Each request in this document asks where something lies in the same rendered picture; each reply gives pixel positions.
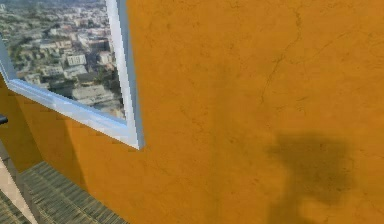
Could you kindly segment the white framed window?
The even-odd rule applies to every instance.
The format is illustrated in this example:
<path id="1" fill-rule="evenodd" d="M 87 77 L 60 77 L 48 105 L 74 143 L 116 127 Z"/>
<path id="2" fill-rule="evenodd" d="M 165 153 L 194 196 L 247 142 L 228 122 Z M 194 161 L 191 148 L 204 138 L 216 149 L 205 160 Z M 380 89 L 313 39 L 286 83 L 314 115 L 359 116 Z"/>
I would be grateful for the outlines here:
<path id="1" fill-rule="evenodd" d="M 0 0 L 0 74 L 10 90 L 143 147 L 126 0 Z"/>

